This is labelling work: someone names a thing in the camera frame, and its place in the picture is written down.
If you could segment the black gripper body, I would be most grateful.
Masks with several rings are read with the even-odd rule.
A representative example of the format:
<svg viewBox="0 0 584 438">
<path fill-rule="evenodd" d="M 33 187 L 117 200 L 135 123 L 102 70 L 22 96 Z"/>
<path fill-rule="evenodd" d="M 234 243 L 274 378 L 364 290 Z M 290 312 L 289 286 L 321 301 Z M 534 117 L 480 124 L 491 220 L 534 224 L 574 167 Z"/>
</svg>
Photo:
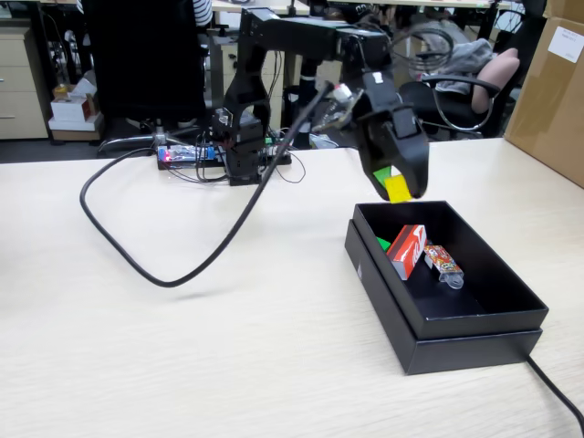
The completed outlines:
<svg viewBox="0 0 584 438">
<path fill-rule="evenodd" d="M 394 112 L 402 106 L 389 71 L 366 71 L 352 78 L 352 86 L 362 91 L 352 111 L 354 133 L 365 131 L 365 123 L 372 121 L 374 126 L 388 122 L 387 128 L 396 133 Z"/>
</svg>

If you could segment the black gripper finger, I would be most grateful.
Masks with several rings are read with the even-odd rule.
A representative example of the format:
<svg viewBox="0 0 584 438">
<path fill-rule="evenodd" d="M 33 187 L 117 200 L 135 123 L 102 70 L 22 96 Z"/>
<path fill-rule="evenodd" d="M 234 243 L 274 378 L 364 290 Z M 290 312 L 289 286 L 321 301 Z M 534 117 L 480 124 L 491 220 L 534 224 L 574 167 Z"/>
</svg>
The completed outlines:
<svg viewBox="0 0 584 438">
<path fill-rule="evenodd" d="M 400 104 L 390 110 L 388 131 L 392 140 L 391 162 L 404 177 L 413 198 L 425 195 L 429 178 L 430 147 L 412 106 Z"/>
<path fill-rule="evenodd" d="M 358 123 L 357 145 L 365 176 L 383 200 L 389 200 L 385 180 L 391 176 L 391 158 L 387 148 L 384 119 L 371 117 Z"/>
</svg>

